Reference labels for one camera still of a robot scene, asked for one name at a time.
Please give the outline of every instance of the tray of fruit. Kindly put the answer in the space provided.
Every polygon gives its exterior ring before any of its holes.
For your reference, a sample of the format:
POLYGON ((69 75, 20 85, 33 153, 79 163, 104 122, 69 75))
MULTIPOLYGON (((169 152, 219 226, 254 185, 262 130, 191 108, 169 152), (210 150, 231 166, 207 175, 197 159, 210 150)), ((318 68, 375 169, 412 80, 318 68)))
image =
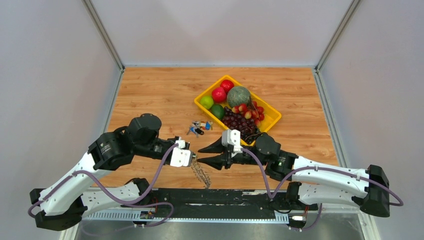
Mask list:
POLYGON ((243 145, 253 145, 260 133, 281 119, 281 113, 229 75, 202 92, 194 103, 223 129, 239 130, 243 145))

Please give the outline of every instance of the wooden tabletop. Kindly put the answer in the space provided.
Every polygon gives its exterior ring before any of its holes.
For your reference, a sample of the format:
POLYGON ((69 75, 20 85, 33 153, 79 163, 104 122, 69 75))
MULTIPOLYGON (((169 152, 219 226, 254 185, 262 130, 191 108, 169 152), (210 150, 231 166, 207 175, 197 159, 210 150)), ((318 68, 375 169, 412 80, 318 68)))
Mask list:
MULTIPOLYGON (((318 162, 338 165, 310 68, 251 67, 134 67, 126 68, 111 116, 109 131, 127 126, 132 118, 151 113, 160 118, 161 139, 180 136, 197 150, 215 142, 222 129, 215 125, 196 138, 187 134, 190 123, 208 117, 194 99, 224 75, 230 75, 277 109, 281 120, 268 132, 281 148, 318 162)), ((199 158, 213 154, 197 153, 199 158)), ((101 179, 108 187, 119 187, 132 178, 152 180, 159 160, 136 156, 101 179)), ((265 189, 257 165, 233 164, 218 171, 202 164, 210 176, 211 189, 265 189)), ((278 182, 269 179, 272 188, 278 182)), ((157 188, 204 188, 190 167, 164 166, 157 188)))

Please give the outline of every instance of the white panel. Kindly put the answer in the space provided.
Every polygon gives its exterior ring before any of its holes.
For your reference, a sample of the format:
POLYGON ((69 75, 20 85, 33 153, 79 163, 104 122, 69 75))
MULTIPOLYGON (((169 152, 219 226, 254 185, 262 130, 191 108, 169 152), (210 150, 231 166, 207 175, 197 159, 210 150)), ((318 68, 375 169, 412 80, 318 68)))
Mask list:
POLYGON ((0 3, 0 232, 57 239, 27 215, 103 130, 119 74, 80 0, 0 3))
POLYGON ((315 65, 351 0, 93 0, 125 65, 315 65))
POLYGON ((424 1, 362 1, 322 70, 352 168, 380 165, 405 202, 383 240, 424 239, 424 1))

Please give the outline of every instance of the yellow basket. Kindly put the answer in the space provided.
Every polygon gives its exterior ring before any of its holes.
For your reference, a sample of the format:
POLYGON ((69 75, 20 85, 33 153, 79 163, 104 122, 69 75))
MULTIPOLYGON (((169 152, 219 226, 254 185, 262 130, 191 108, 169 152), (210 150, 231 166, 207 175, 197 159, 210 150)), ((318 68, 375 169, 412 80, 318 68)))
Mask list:
MULTIPOLYGON (((238 81, 236 81, 231 76, 225 75, 225 76, 221 77, 218 81, 216 81, 214 84, 212 84, 212 86, 208 87, 199 96, 197 96, 194 99, 194 103, 202 111, 204 111, 211 119, 213 119, 214 122, 216 122, 218 125, 220 125, 221 128, 223 128, 224 130, 227 130, 228 127, 225 126, 225 124, 223 122, 221 122, 216 116, 214 116, 209 110, 207 110, 206 108, 204 108, 200 104, 200 99, 202 99, 204 96, 211 96, 212 91, 214 89, 218 88, 220 86, 221 82, 224 81, 224 80, 230 80, 231 82, 234 83, 234 86, 242 86, 238 81)), ((260 122, 261 125, 260 125, 259 130, 263 133, 266 133, 266 132, 268 132, 268 130, 271 129, 272 126, 274 126, 281 119, 281 113, 278 112, 272 106, 270 106, 268 103, 264 102, 260 97, 256 96, 253 92, 250 92, 250 95, 251 95, 252 100, 255 100, 257 102, 258 106, 263 107, 263 114, 265 116, 265 119, 260 122)), ((219 103, 219 104, 222 107, 225 107, 225 106, 230 107, 226 101, 223 102, 223 103, 219 103)), ((253 144, 255 144, 255 142, 253 142, 252 144, 249 145, 245 141, 241 140, 241 144, 246 145, 246 146, 252 146, 253 144)))

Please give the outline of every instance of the cantaloupe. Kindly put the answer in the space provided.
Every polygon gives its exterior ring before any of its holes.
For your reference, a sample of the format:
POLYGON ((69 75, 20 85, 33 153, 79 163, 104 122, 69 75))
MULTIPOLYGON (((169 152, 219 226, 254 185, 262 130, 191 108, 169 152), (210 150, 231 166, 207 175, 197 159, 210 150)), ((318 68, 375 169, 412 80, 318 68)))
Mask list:
POLYGON ((226 101, 231 108, 239 106, 240 104, 248 105, 251 100, 251 93, 244 86, 235 86, 231 88, 226 96, 226 101))

